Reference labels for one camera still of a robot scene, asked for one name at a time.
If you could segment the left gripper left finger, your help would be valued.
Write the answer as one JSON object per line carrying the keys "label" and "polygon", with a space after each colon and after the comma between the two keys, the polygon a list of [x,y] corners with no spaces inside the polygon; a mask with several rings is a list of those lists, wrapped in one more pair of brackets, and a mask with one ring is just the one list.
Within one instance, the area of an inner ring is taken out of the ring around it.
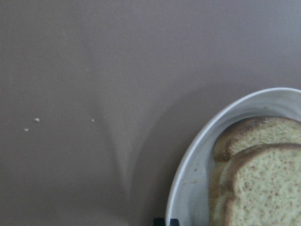
{"label": "left gripper left finger", "polygon": [[164,219],[163,218],[154,218],[153,226],[164,226]]}

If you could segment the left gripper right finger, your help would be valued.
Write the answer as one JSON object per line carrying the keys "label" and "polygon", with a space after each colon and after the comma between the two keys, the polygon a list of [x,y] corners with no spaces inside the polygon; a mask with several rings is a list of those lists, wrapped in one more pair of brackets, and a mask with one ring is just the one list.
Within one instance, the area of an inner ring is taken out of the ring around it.
{"label": "left gripper right finger", "polygon": [[170,226],[179,226],[179,220],[176,218],[170,219]]}

